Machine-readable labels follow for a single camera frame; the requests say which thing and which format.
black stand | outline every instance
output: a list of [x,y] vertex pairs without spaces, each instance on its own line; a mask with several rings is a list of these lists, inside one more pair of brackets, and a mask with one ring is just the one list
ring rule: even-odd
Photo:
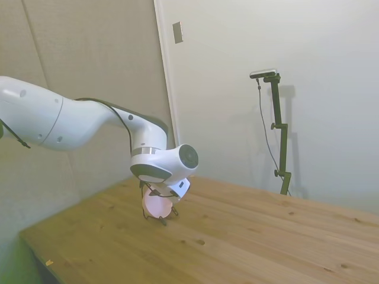
[[280,100],[279,100],[279,87],[280,74],[277,73],[273,76],[264,77],[265,83],[271,84],[272,91],[272,104],[274,105],[274,117],[275,123],[271,124],[271,129],[274,128],[281,130],[280,135],[280,159],[279,159],[279,171],[275,170],[274,175],[280,176],[283,180],[280,194],[287,195],[288,187],[290,186],[291,173],[285,171],[286,159],[287,159],[287,136],[288,136],[288,124],[282,123],[282,116],[280,113]]

wood grain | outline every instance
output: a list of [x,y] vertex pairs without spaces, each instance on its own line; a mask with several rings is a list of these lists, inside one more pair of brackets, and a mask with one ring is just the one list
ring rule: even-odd
[[62,283],[379,283],[379,217],[199,177],[164,227],[127,180],[21,233]]

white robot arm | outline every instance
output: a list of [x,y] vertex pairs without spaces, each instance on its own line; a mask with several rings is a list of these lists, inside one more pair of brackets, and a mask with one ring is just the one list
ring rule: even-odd
[[167,150],[167,125],[120,106],[92,99],[74,101],[39,86],[0,76],[0,138],[56,151],[87,143],[104,123],[125,126],[131,135],[131,172],[154,183],[162,196],[178,202],[190,187],[187,177],[198,166],[189,145]]

door frame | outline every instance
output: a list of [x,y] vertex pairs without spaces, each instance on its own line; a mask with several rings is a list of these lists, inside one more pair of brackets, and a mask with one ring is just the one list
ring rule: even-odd
[[155,16],[156,16],[156,23],[158,26],[158,35],[159,35],[159,43],[160,43],[160,51],[162,53],[162,61],[163,61],[163,69],[165,72],[165,79],[166,79],[166,87],[167,87],[167,94],[168,94],[168,103],[170,107],[170,114],[171,114],[171,121],[172,121],[172,130],[174,132],[174,140],[175,145],[179,146],[181,144],[180,136],[179,136],[179,125],[178,125],[178,113],[177,113],[177,104],[175,100],[175,92],[174,92],[174,84],[172,81],[172,68],[169,61],[169,55],[168,55],[168,40],[169,36],[166,34],[164,29],[164,16],[163,16],[163,7],[162,7],[163,0],[154,0],[154,7],[155,7]]

black cable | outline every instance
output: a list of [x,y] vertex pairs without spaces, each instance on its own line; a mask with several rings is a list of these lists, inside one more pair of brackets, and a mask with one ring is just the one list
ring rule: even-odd
[[0,127],[1,125],[4,125],[4,127],[17,139],[18,142],[21,143],[21,145],[30,149],[30,146],[24,140],[22,140],[9,126],[7,126],[3,120],[0,119]]
[[261,88],[262,88],[262,87],[261,87],[260,84],[259,84],[259,79],[258,79],[258,78],[256,78],[256,82],[258,83],[258,92],[259,92],[259,110],[261,111],[261,118],[262,118],[262,122],[263,122],[263,129],[264,129],[264,131],[265,131],[266,144],[267,144],[267,147],[268,147],[268,151],[270,152],[271,158],[272,158],[272,160],[274,161],[275,167],[277,168],[277,171],[279,172],[279,167],[278,167],[277,161],[275,161],[274,155],[273,155],[272,152],[271,152],[271,148],[270,148],[270,145],[269,145],[269,143],[268,143],[268,139],[267,139],[267,130],[266,130],[265,120],[264,120],[264,118],[263,118],[262,102],[261,102],[261,101],[262,101],[262,100],[261,100]]
[[103,104],[106,107],[108,107],[114,114],[118,117],[118,119],[121,121],[121,123],[125,126],[126,130],[129,133],[129,148],[130,148],[130,154],[131,154],[131,134],[128,126],[125,124],[124,120],[121,118],[120,114],[113,108],[113,106],[109,105],[107,102],[102,101],[101,99],[93,99],[93,98],[79,98],[75,99],[76,101],[93,101],[93,102],[98,102],[99,104]]

